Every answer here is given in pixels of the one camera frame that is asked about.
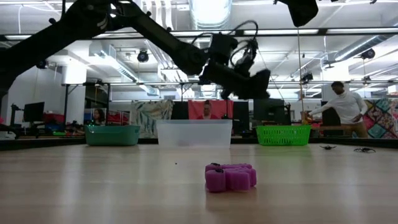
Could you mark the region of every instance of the colorful artwork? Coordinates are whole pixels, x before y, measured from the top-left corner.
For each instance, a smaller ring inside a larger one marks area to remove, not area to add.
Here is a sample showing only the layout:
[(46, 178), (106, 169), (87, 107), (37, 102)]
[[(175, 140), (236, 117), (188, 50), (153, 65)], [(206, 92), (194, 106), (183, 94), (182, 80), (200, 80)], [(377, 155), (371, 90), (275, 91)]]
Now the colorful artwork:
[(173, 101), (131, 103), (130, 124), (141, 127), (140, 138), (157, 138), (156, 120), (171, 119)]
[(398, 100), (365, 100), (364, 122), (370, 138), (398, 138)]

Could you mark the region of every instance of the teal basket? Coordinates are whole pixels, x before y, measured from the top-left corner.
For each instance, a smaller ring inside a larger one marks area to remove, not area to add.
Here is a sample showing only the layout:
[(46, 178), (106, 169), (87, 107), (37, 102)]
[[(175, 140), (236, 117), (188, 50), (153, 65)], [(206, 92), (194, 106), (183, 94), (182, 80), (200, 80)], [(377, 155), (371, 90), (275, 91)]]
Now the teal basket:
[(140, 126), (85, 126), (90, 146), (134, 146), (138, 143)]
[(258, 126), (256, 131), (262, 146), (305, 146), (311, 126)]

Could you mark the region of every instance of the table surface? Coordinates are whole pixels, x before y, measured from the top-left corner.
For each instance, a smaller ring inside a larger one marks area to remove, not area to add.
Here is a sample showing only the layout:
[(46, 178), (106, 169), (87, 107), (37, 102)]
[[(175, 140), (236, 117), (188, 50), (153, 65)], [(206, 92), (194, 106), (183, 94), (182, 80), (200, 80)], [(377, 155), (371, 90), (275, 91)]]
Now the table surface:
[[(398, 155), (338, 146), (48, 147), (0, 152), (0, 223), (398, 223)], [(247, 162), (249, 192), (211, 194), (204, 166)]]

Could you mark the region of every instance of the black monitor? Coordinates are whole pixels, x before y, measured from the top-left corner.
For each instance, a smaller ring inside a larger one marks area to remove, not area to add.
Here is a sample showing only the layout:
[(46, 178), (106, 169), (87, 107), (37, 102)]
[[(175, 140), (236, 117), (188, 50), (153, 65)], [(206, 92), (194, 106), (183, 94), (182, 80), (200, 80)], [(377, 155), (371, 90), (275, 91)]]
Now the black monitor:
[(253, 100), (253, 118), (258, 121), (270, 121), (278, 124), (287, 122), (285, 101), (280, 99)]
[(26, 104), (24, 108), (24, 121), (43, 121), (44, 102)]

